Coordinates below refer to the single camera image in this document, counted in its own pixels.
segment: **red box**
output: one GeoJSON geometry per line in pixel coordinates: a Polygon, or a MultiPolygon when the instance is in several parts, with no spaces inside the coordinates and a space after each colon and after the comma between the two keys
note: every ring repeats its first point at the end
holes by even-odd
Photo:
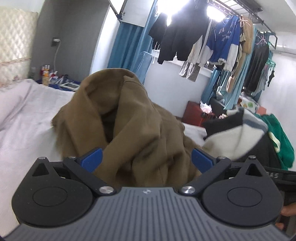
{"type": "Polygon", "coordinates": [[[188,101],[185,113],[182,118],[182,122],[194,126],[200,126],[203,127],[203,123],[211,118],[214,118],[215,115],[213,113],[211,114],[205,114],[200,109],[200,104],[188,101]]]}

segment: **power socket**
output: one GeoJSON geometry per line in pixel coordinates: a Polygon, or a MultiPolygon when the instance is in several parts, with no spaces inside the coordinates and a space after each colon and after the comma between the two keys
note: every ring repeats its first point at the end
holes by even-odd
{"type": "Polygon", "coordinates": [[[58,38],[52,38],[52,47],[57,46],[60,41],[58,38]]]}

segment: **bed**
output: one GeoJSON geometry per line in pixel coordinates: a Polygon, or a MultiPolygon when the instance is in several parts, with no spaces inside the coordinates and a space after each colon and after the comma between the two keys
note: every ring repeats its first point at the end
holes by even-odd
{"type": "MultiPolygon", "coordinates": [[[[60,161],[51,120],[73,92],[39,85],[33,80],[0,88],[0,235],[9,234],[17,225],[11,198],[34,161],[46,156],[60,161]]],[[[206,136],[204,128],[185,125],[185,135],[198,145],[206,136]]]]}

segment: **white plastic bag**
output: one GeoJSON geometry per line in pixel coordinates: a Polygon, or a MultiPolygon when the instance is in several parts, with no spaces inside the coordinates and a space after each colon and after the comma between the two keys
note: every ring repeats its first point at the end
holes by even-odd
{"type": "Polygon", "coordinates": [[[206,114],[212,113],[211,105],[204,104],[202,101],[200,102],[200,108],[201,108],[202,112],[204,112],[206,114]]]}

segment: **metal rack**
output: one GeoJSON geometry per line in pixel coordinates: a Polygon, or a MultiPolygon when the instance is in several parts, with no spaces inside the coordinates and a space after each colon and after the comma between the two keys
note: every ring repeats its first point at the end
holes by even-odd
{"type": "Polygon", "coordinates": [[[207,2],[214,6],[215,8],[219,9],[222,12],[225,12],[227,14],[233,14],[233,15],[243,15],[243,14],[249,14],[250,19],[253,23],[260,23],[264,25],[270,32],[271,35],[275,36],[276,42],[275,45],[271,43],[271,46],[276,49],[278,38],[276,36],[276,33],[270,29],[270,27],[267,26],[267,24],[262,20],[256,12],[252,11],[248,6],[246,6],[244,3],[242,3],[240,0],[227,0],[225,2],[222,2],[220,0],[207,0],[207,2]]]}

